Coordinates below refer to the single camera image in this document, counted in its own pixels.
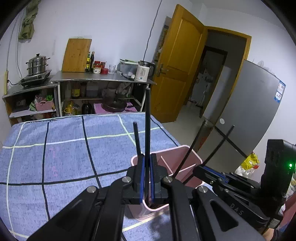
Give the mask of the person's right hand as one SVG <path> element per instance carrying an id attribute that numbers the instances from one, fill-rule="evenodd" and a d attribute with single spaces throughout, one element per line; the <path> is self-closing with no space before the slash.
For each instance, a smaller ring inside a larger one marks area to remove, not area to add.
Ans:
<path id="1" fill-rule="evenodd" d="M 283 220 L 277 229 L 269 228 L 263 237 L 265 240 L 295 240 L 295 194 L 285 202 Z"/>

